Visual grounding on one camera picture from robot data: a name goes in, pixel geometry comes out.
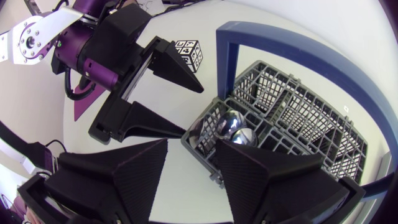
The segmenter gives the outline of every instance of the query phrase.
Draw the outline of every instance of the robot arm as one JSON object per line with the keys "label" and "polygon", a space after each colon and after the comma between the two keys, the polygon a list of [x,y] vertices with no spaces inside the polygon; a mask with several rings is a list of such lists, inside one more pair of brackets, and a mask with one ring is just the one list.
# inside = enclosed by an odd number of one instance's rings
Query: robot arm
{"label": "robot arm", "polygon": [[59,33],[84,16],[63,7],[53,13],[32,16],[0,35],[0,62],[34,65],[49,52]]}
{"label": "robot arm", "polygon": [[[96,84],[111,92],[91,125],[92,137],[105,144],[110,138],[121,142],[128,136],[180,138],[184,129],[127,99],[147,68],[189,90],[201,93],[203,87],[173,42],[154,37],[146,47],[136,43],[152,16],[135,4],[120,8],[123,2],[77,0],[72,9],[32,16],[0,35],[0,62],[34,65],[57,43],[52,70],[65,74],[65,92],[71,100],[84,99]],[[74,93],[71,70],[90,80],[91,88]]]}

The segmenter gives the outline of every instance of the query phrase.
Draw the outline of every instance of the purple mat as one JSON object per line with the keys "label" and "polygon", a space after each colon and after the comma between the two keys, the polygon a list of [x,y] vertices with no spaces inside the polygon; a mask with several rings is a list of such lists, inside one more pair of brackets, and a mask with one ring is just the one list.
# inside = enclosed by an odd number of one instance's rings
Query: purple mat
{"label": "purple mat", "polygon": [[[84,89],[81,90],[79,86],[76,86],[74,93],[83,93],[87,89],[91,88],[91,83]],[[82,100],[75,101],[75,121],[89,108],[94,101],[105,92],[105,88],[100,85],[96,85],[94,91]]]}

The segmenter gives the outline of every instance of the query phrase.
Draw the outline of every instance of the metal spoon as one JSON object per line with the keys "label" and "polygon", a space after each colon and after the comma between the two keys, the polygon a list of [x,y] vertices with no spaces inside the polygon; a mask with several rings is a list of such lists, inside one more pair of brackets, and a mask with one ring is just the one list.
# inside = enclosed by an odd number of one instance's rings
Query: metal spoon
{"label": "metal spoon", "polygon": [[235,110],[227,111],[216,123],[216,136],[220,139],[231,140],[232,135],[247,126],[244,116]]}
{"label": "metal spoon", "polygon": [[232,142],[247,146],[257,146],[258,138],[256,133],[250,128],[242,128],[238,130],[231,139]]}
{"label": "metal spoon", "polygon": [[199,144],[199,139],[203,131],[203,118],[197,119],[189,130],[189,144],[192,148],[196,148]]}

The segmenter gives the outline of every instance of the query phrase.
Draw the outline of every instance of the wire basket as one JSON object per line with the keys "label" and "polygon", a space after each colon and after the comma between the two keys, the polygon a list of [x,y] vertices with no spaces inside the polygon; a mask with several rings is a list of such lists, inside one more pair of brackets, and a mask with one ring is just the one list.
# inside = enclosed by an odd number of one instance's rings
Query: wire basket
{"label": "wire basket", "polygon": [[360,183],[368,144],[353,123],[300,80],[262,61],[240,74],[230,98],[214,99],[201,114],[205,124],[196,149],[188,143],[189,130],[182,138],[217,183],[222,184],[222,176],[214,156],[215,124],[229,109],[245,116],[260,148],[295,155],[319,153],[323,169],[333,177],[348,176]]}

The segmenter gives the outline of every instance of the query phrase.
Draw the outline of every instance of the white table surface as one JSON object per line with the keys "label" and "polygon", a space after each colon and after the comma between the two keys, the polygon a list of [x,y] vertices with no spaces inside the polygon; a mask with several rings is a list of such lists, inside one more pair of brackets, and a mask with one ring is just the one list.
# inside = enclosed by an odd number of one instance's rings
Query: white table surface
{"label": "white table surface", "polygon": [[[201,94],[170,83],[146,71],[129,102],[138,101],[176,125],[188,129],[216,97],[216,29],[228,21],[269,24],[311,37],[329,47],[323,39],[281,17],[255,8],[219,0],[201,2],[151,20],[138,44],[145,47],[154,36],[172,40],[199,40],[203,60],[196,73],[205,88]],[[241,47],[238,74],[256,60],[263,60],[286,73],[293,73],[306,86],[322,96],[341,114],[348,115],[367,140],[368,158],[362,184],[376,177],[380,159],[388,151],[385,139],[367,112],[343,90],[296,63],[249,47]],[[80,75],[72,73],[73,86]],[[88,130],[109,93],[102,94],[77,121],[73,121],[73,102],[65,98],[64,142],[70,152],[93,153],[153,141],[131,137],[123,143],[111,140],[105,146],[92,139]],[[169,152],[160,178],[150,220],[172,223],[214,223],[231,221],[232,214],[225,190],[209,179],[209,172],[181,145],[169,139]]]}

